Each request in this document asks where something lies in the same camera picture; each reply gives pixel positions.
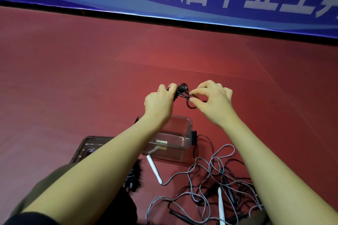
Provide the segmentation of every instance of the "person's right arm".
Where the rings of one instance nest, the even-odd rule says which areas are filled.
[[[191,94],[208,97],[206,103],[197,98],[190,101],[230,137],[274,225],[338,224],[337,212],[239,119],[231,105],[232,90],[206,81]]]

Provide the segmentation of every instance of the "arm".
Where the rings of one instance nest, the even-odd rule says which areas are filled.
[[[336,211],[239,119],[231,105],[230,89],[207,81],[191,93],[208,96],[207,103],[196,98],[190,101],[230,137],[273,224],[338,224]]]
[[[42,193],[23,212],[45,214],[59,224],[92,224],[108,207],[122,186],[142,149],[166,124],[172,113],[177,86],[145,99],[145,115],[82,160]]]

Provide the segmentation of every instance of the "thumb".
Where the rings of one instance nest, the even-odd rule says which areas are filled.
[[[205,105],[205,103],[203,101],[201,101],[200,99],[195,98],[195,97],[190,97],[189,101],[192,104],[194,104],[199,110],[201,110]]]

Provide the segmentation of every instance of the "light blue wave graphic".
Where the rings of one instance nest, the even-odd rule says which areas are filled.
[[[148,0],[63,0],[97,10],[275,31],[336,29],[338,25],[260,21],[197,12]]]

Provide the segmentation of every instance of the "hand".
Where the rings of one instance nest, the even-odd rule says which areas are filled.
[[[159,123],[159,126],[164,126],[172,114],[176,90],[177,85],[172,83],[168,91],[164,85],[160,85],[156,93],[150,93],[144,101],[145,116],[154,123]]]
[[[223,87],[220,83],[211,80],[201,83],[191,94],[202,94],[208,97],[206,103],[191,97],[191,101],[201,112],[203,112],[213,123],[223,127],[225,124],[237,117],[231,105],[232,90]]]

